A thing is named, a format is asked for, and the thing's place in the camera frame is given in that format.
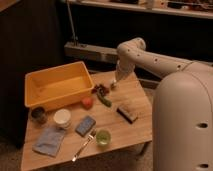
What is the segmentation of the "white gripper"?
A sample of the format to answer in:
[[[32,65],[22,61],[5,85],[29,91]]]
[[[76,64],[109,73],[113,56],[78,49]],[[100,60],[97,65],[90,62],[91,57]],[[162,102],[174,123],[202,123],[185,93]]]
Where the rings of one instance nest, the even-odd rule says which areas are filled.
[[[118,60],[116,64],[115,77],[111,81],[110,88],[114,89],[117,86],[117,83],[126,79],[134,71],[134,69],[134,63],[122,62],[121,60]]]

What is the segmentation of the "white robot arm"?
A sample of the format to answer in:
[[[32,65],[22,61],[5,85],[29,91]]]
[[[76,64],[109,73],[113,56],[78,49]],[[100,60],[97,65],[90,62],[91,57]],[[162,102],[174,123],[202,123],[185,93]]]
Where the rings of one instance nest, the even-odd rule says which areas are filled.
[[[213,67],[146,50],[134,38],[117,47],[115,80],[136,67],[161,78],[152,107],[153,171],[213,171]]]

